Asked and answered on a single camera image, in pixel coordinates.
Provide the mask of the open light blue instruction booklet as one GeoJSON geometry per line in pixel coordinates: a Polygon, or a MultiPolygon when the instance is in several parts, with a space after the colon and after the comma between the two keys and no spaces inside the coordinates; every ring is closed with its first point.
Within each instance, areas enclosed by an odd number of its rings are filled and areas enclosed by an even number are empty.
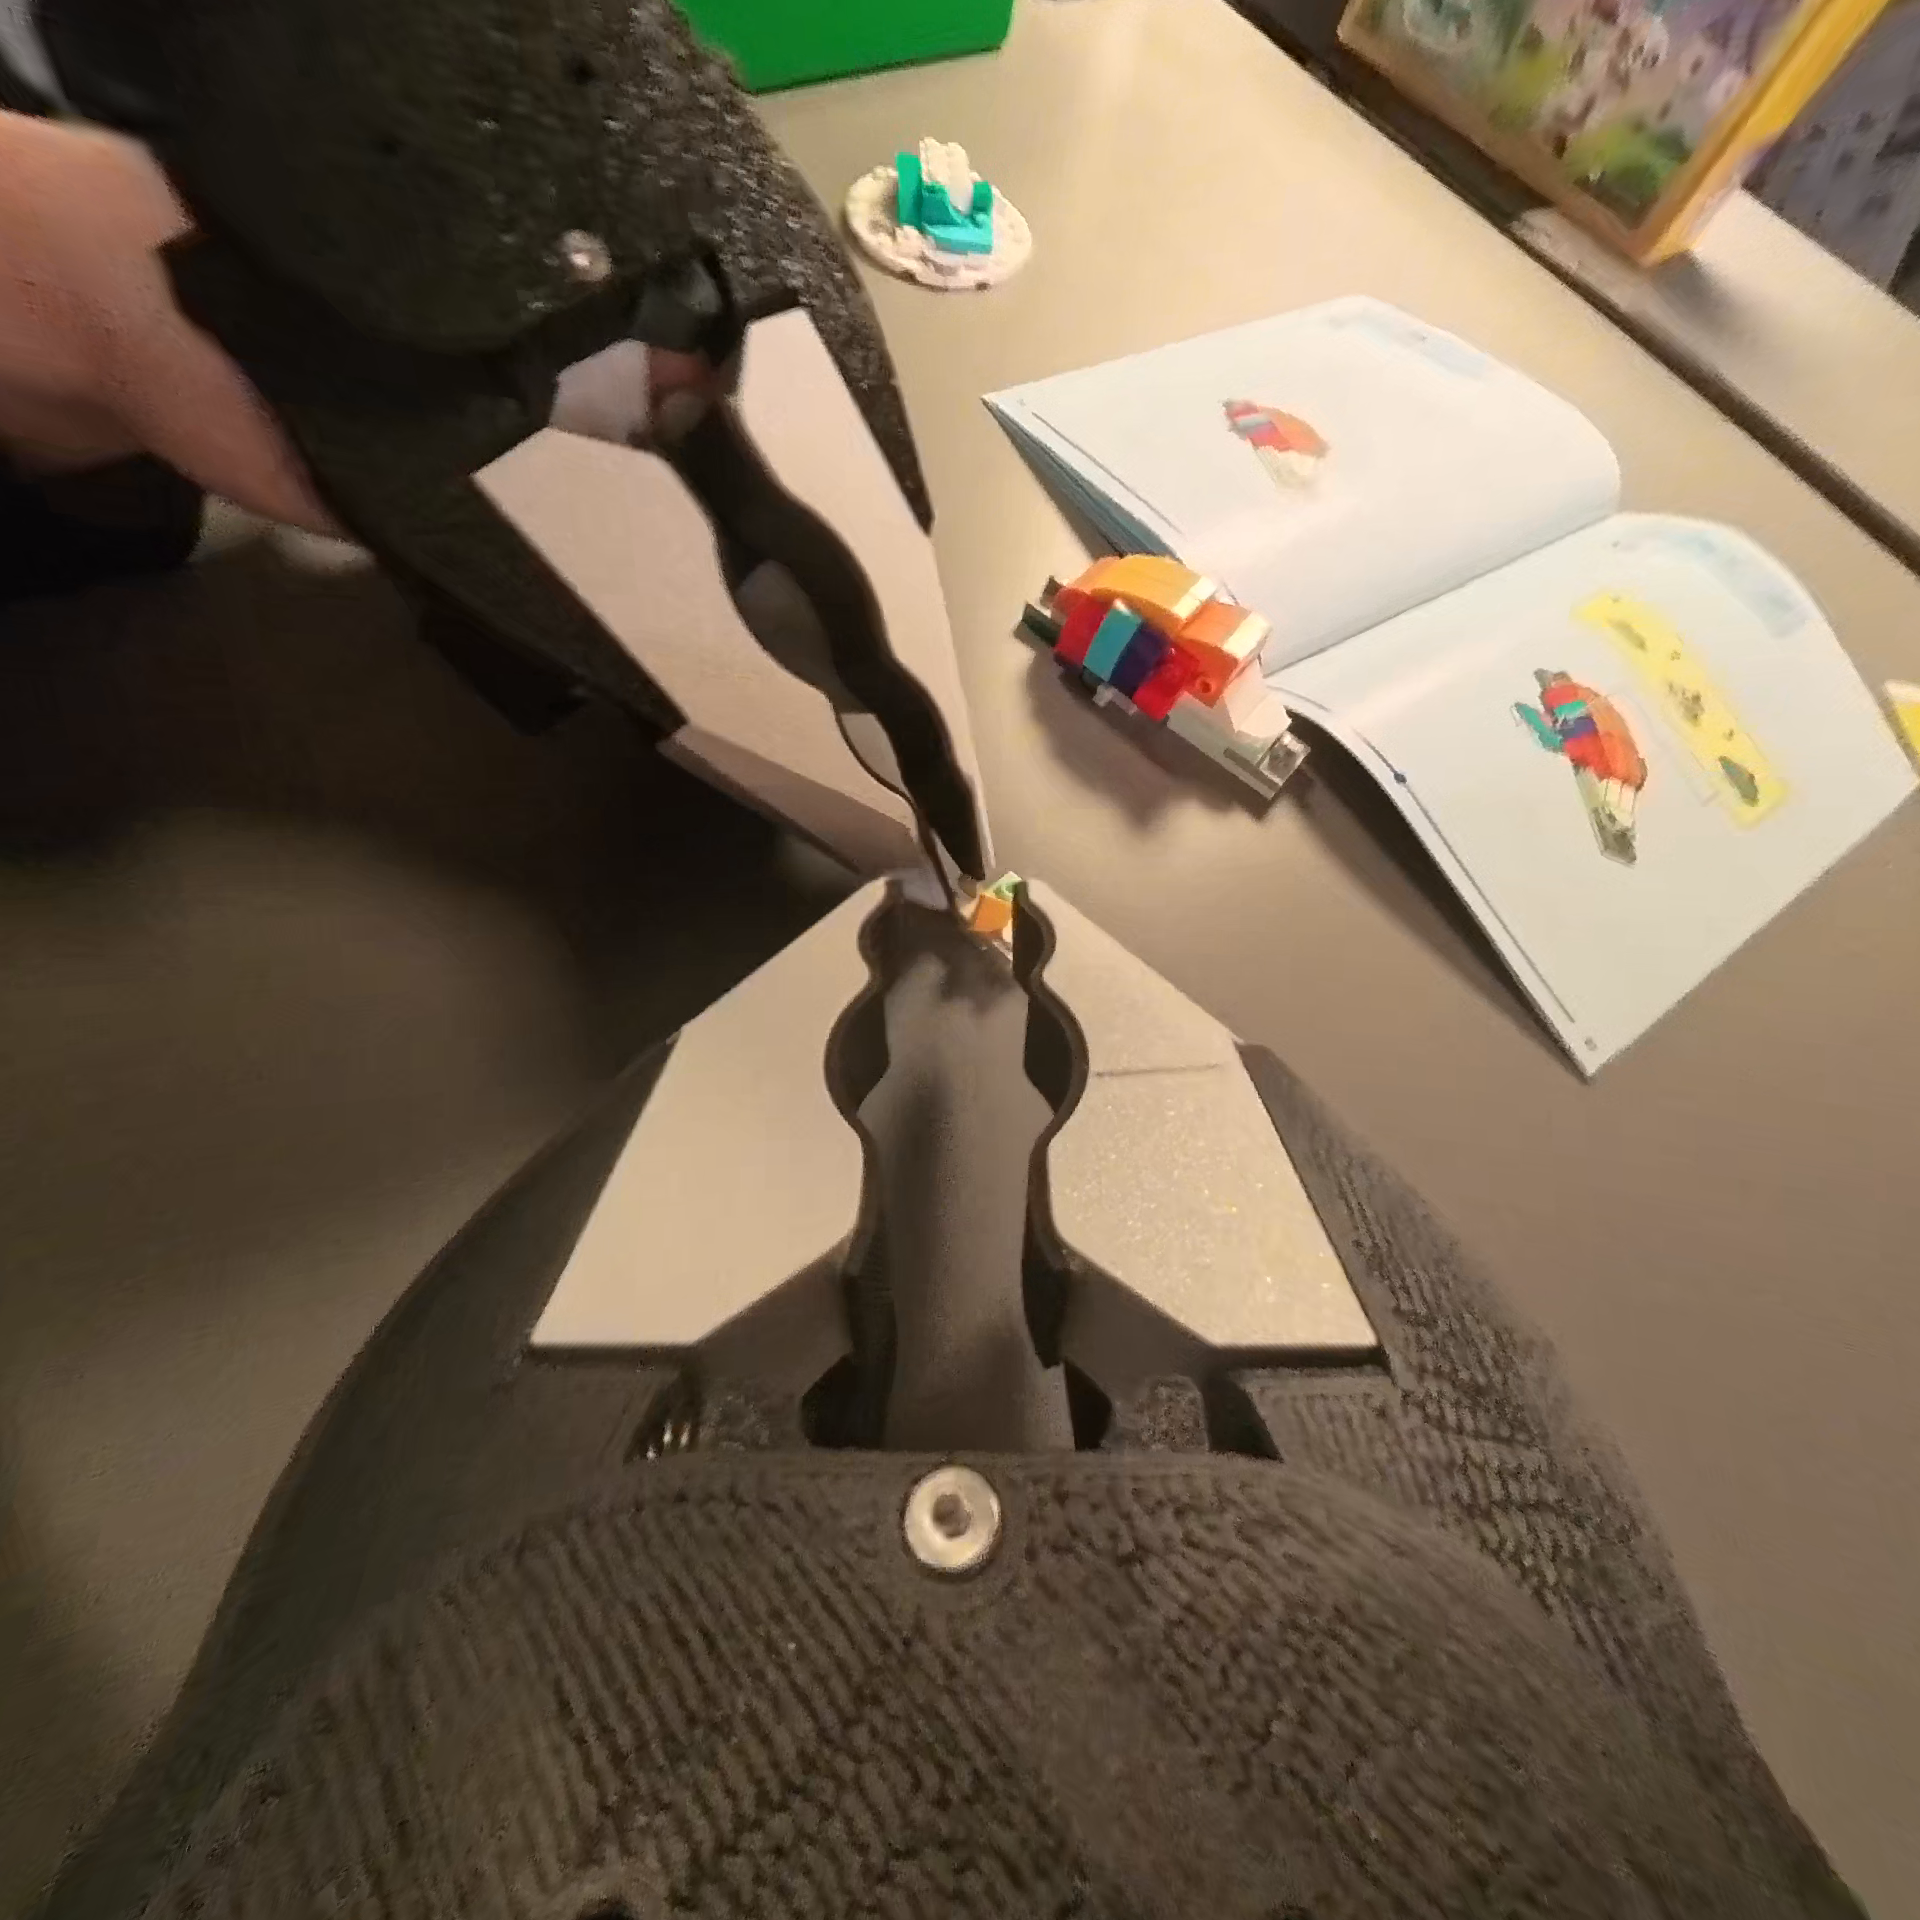
{"type": "Polygon", "coordinates": [[[1089,561],[1162,554],[1268,620],[1295,735],[1381,785],[1586,1076],[1914,788],[1782,561],[1624,512],[1574,404],[1391,304],[983,401],[1089,561]]]}

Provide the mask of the white round lego plate build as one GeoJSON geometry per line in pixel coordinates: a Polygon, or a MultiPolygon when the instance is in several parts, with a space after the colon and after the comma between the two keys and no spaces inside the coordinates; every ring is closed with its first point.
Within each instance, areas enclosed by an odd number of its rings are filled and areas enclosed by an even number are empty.
{"type": "Polygon", "coordinates": [[[880,272],[933,293],[985,293],[1032,256],[1021,210],[960,142],[921,137],[847,184],[844,223],[880,272]]]}

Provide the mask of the green plastic bin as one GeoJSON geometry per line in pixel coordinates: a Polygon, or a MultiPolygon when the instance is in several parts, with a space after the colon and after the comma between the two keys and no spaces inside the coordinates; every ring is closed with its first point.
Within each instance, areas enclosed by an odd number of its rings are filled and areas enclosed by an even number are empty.
{"type": "Polygon", "coordinates": [[[1014,1],[677,1],[742,88],[772,94],[996,53],[1014,1]]]}

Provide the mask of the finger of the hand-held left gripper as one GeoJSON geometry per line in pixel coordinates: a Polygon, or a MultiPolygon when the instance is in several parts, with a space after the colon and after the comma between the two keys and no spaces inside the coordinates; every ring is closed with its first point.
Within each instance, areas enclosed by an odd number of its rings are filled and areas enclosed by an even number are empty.
{"type": "Polygon", "coordinates": [[[906,801],[751,634],[703,512],[660,456],[546,428],[476,480],[681,710],[671,761],[852,872],[926,865],[906,801]]]}
{"type": "Polygon", "coordinates": [[[814,317],[790,305],[746,325],[733,412],[784,496],[832,537],[793,582],[772,634],[810,650],[854,758],[909,804],[958,884],[983,884],[992,829],[943,578],[814,317]]]}

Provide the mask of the yellow lego set box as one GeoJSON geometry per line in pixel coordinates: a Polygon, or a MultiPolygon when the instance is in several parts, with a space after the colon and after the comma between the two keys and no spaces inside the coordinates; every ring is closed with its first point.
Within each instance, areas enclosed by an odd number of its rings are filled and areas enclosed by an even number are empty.
{"type": "Polygon", "coordinates": [[[1336,40],[1636,264],[1693,246],[1885,1],[1350,1],[1336,40]]]}

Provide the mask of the colourful lego fish model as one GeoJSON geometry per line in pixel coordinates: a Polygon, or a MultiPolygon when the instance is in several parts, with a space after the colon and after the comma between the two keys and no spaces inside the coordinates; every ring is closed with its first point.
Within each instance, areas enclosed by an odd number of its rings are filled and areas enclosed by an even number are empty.
{"type": "Polygon", "coordinates": [[[1262,804],[1305,764],[1263,674],[1268,620],[1188,565],[1114,554],[1049,578],[1018,633],[1095,706],[1175,735],[1262,804]]]}

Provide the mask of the person's left hand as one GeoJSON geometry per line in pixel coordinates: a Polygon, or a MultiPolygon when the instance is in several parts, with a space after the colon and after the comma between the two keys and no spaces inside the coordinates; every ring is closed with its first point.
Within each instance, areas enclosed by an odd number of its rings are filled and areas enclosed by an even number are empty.
{"type": "Polygon", "coordinates": [[[194,231],[132,140],[1,113],[1,444],[29,471],[153,456],[260,519],[343,530],[264,400],[175,304],[194,231]]]}

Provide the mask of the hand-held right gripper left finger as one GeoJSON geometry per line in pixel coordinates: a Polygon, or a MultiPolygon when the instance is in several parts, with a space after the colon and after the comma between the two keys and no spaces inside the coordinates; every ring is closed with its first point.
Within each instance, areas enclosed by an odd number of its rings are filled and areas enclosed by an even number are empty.
{"type": "Polygon", "coordinates": [[[888,1066],[874,880],[696,1015],[559,1265],[544,1357],[834,1365],[877,1231],[862,1105],[888,1066]]]}

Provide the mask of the small orange green lego assembly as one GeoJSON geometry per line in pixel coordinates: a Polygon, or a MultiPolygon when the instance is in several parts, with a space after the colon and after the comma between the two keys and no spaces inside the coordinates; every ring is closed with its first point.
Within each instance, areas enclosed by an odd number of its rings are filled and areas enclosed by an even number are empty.
{"type": "Polygon", "coordinates": [[[1024,905],[1024,878],[1007,870],[983,884],[960,878],[941,881],[933,870],[906,870],[895,878],[903,903],[945,916],[973,942],[1013,951],[1024,905]]]}

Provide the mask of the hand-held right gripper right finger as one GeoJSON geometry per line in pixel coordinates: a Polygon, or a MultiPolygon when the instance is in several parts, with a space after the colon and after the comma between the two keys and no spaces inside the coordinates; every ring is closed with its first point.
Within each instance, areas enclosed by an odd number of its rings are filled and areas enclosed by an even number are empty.
{"type": "Polygon", "coordinates": [[[1221,1373],[1381,1357],[1350,1265],[1236,1034],[1031,880],[1014,906],[1024,1310],[1045,1365],[1221,1373]]]}

